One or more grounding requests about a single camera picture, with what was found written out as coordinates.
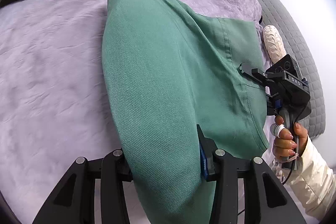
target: silver screw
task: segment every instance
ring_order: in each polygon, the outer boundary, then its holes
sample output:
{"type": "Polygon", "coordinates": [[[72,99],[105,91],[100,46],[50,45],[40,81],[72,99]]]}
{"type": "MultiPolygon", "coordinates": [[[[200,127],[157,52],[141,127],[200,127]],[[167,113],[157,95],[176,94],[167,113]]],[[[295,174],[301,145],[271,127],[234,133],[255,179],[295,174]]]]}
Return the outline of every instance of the silver screw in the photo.
{"type": "Polygon", "coordinates": [[[76,159],[76,163],[77,164],[82,164],[83,162],[85,162],[85,158],[84,157],[79,157],[76,159]]]}
{"type": "Polygon", "coordinates": [[[117,149],[113,151],[113,155],[115,155],[116,157],[119,157],[123,154],[122,150],[117,149]]]}
{"type": "Polygon", "coordinates": [[[215,153],[216,153],[217,156],[224,156],[225,155],[225,151],[223,149],[217,149],[215,153]]]}
{"type": "Polygon", "coordinates": [[[255,157],[255,158],[253,159],[253,161],[254,161],[256,164],[261,164],[261,163],[263,162],[263,159],[260,158],[260,157],[255,157]]]}

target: white wall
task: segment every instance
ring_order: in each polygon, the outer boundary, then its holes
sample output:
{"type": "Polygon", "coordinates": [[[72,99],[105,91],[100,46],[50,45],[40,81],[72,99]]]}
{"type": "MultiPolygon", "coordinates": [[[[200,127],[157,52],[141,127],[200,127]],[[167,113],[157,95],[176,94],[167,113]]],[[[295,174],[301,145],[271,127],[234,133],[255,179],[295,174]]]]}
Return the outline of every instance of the white wall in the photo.
{"type": "Polygon", "coordinates": [[[287,8],[315,60],[322,82],[326,128],[314,144],[329,166],[336,166],[336,0],[280,0],[287,8]]]}

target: green fabric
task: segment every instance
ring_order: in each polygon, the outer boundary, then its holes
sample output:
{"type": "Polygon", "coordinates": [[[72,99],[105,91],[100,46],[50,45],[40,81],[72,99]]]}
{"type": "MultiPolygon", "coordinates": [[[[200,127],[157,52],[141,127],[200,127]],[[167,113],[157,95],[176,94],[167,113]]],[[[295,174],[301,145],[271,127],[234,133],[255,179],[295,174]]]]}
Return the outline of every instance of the green fabric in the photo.
{"type": "Polygon", "coordinates": [[[209,223],[196,131],[236,157],[261,156],[265,90],[241,76],[263,68],[253,22],[210,18],[178,0],[108,0],[102,64],[110,106],[151,223],[209,223]]]}

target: bed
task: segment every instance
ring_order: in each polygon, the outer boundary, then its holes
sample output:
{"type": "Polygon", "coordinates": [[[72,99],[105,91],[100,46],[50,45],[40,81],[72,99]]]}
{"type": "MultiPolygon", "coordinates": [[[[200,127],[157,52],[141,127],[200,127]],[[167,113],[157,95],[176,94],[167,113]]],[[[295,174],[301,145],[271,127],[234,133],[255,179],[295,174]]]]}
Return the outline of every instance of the bed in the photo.
{"type": "MultiPolygon", "coordinates": [[[[304,124],[311,137],[323,133],[324,102],[317,69],[279,0],[181,1],[202,15],[254,21],[264,69],[270,61],[260,33],[263,25],[275,25],[313,91],[313,111],[304,124]]],[[[0,190],[23,224],[32,223],[77,157],[97,159],[120,147],[100,58],[106,2],[23,0],[0,9],[0,190]]],[[[264,131],[270,143],[272,123],[273,117],[267,117],[264,131]]],[[[267,162],[272,160],[271,149],[263,155],[267,162]]],[[[99,182],[96,188],[98,200],[99,182]]],[[[125,184],[125,196],[130,222],[149,223],[132,183],[125,184]]],[[[240,196],[243,209],[242,185],[240,196]]],[[[99,206],[96,212],[99,223],[99,206]]]]}

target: purple blanket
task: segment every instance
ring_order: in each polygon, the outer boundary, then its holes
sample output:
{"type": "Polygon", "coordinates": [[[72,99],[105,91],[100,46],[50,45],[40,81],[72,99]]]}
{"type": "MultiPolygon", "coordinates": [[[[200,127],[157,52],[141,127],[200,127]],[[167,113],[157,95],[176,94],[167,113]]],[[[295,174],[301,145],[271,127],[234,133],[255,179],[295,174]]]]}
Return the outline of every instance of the purple blanket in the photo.
{"type": "MultiPolygon", "coordinates": [[[[181,1],[261,30],[257,0],[181,1]]],[[[120,147],[101,67],[106,4],[23,0],[0,9],[0,189],[23,224],[77,157],[97,159],[120,147]]],[[[134,190],[130,195],[131,223],[146,221],[134,190]]]]}

